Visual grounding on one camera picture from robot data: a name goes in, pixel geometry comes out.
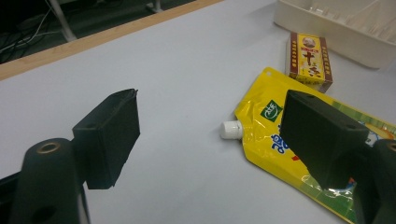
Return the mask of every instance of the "metal screw hole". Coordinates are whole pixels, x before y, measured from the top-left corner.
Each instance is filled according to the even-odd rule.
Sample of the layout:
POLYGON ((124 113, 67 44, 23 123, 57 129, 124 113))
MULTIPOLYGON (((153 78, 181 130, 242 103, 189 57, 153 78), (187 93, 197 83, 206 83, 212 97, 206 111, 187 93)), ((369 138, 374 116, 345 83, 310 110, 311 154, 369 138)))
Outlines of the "metal screw hole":
POLYGON ((57 150, 61 145, 59 145, 59 143, 47 143, 44 146, 42 146, 41 148, 39 148, 37 150, 38 153, 40 154, 46 154, 46 153, 51 153, 55 150, 57 150))

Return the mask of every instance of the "white container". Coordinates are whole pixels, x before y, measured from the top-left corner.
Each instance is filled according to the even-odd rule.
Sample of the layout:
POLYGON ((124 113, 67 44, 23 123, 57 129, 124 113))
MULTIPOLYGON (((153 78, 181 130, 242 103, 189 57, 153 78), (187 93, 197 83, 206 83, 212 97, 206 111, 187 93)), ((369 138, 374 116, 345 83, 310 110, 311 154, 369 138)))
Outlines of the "white container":
POLYGON ((395 0, 278 0, 274 21, 368 67, 396 59, 395 0))

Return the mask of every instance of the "white table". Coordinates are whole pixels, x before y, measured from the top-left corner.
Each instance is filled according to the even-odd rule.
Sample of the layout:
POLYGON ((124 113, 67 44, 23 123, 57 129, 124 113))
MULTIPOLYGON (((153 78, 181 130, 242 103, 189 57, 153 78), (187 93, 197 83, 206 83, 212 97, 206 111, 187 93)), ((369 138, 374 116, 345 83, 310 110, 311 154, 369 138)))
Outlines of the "white table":
MULTIPOLYGON (((116 187, 87 190, 92 223, 339 223, 248 162, 219 125, 266 66, 284 70, 275 1, 225 0, 0 82, 0 176, 110 93, 139 89, 141 136, 116 187)), ((328 94, 396 123, 396 63, 367 69, 332 51, 328 94)))

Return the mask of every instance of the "white cap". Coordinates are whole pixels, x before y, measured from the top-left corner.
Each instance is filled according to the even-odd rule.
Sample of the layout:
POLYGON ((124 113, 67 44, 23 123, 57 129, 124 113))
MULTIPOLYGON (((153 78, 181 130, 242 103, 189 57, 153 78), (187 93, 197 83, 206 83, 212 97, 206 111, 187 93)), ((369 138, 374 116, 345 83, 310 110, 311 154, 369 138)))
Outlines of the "white cap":
POLYGON ((225 121, 221 123, 220 136, 223 139, 241 139, 243 133, 242 123, 239 120, 225 121))

